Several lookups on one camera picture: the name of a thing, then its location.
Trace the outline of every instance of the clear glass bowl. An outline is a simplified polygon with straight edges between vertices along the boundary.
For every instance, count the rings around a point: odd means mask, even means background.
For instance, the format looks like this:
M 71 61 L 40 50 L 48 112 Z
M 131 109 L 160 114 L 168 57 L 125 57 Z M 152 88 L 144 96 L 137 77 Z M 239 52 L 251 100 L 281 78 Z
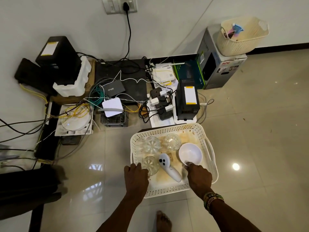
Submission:
M 176 134 L 169 134 L 165 137 L 165 146 L 168 150 L 177 151 L 181 146 L 181 139 Z
M 153 156 L 147 156 L 143 159 L 143 162 L 141 164 L 141 168 L 148 169 L 148 176 L 155 175 L 159 170 L 159 166 L 160 165 L 158 160 Z
M 144 150 L 147 153 L 155 154 L 161 148 L 160 140 L 156 137 L 148 137 L 144 143 Z

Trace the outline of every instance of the bracelet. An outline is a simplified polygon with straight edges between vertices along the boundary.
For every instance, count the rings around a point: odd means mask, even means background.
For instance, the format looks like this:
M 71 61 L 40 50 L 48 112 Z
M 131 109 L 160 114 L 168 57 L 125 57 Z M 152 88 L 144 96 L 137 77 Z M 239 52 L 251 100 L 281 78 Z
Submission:
M 213 192 L 210 192 L 210 193 L 207 193 L 204 195 L 204 208 L 209 212 L 210 212 L 210 205 L 212 203 L 212 201 L 214 201 L 215 199 L 220 199 L 224 202 L 224 199 L 221 195 L 219 194 L 216 194 L 216 193 L 213 193 Z

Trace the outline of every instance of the foot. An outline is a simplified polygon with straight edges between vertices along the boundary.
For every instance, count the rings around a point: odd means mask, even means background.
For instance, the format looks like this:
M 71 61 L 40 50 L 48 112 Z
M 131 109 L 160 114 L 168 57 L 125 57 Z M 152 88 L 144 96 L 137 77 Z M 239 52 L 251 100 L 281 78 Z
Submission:
M 161 211 L 157 211 L 157 232 L 171 232 L 172 222 Z

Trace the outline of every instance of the white vr controller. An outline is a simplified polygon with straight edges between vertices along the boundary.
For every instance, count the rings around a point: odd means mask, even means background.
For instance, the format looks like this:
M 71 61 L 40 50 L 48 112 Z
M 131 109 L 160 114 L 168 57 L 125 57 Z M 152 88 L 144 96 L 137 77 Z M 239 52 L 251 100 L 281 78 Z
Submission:
M 171 160 L 166 153 L 162 153 L 159 157 L 160 166 L 166 171 L 166 173 L 173 178 L 176 182 L 181 182 L 182 176 L 180 173 L 171 165 Z

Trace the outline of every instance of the white bowl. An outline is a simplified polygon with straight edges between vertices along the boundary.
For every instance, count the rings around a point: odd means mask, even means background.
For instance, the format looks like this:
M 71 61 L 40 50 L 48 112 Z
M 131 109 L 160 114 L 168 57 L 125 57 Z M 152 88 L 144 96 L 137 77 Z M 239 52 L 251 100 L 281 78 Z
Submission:
M 187 165 L 187 162 L 199 165 L 202 162 L 203 154 L 197 145 L 185 143 L 179 149 L 179 158 L 185 165 Z

